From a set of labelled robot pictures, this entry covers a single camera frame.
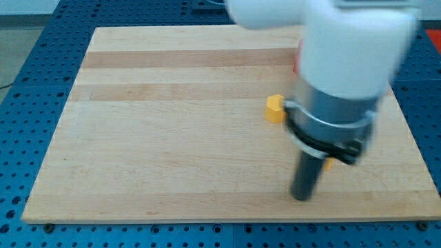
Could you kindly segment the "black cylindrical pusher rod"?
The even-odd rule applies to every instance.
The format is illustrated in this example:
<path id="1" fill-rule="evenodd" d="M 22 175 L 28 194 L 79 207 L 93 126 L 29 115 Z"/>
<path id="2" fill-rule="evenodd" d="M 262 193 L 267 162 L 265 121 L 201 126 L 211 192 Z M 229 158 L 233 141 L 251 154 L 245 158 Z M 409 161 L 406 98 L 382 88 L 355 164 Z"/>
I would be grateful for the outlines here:
<path id="1" fill-rule="evenodd" d="M 290 187 L 290 193 L 296 200 L 305 201 L 312 197 L 324 163 L 325 158 L 317 158 L 305 152 L 300 153 Z"/>

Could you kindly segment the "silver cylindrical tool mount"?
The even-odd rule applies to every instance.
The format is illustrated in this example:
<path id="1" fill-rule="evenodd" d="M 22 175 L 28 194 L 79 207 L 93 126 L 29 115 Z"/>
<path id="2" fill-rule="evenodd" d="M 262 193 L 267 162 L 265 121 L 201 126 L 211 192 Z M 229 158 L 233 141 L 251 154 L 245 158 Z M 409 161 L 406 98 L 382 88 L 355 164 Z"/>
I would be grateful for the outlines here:
<path id="1" fill-rule="evenodd" d="M 370 143 L 378 100 L 328 94 L 299 78 L 283 102 L 286 127 L 303 152 L 353 165 Z"/>

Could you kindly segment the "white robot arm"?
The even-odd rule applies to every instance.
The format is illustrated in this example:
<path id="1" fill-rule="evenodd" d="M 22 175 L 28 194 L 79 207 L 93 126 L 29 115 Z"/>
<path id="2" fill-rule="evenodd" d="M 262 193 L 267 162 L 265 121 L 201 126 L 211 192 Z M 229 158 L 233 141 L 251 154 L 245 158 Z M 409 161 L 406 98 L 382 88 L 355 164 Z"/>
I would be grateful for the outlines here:
<path id="1" fill-rule="evenodd" d="M 325 162 L 354 164 L 371 142 L 378 102 L 418 27 L 417 1 L 227 0 L 249 30 L 302 24 L 294 93 L 282 107 L 300 148 L 291 195 L 308 200 Z"/>

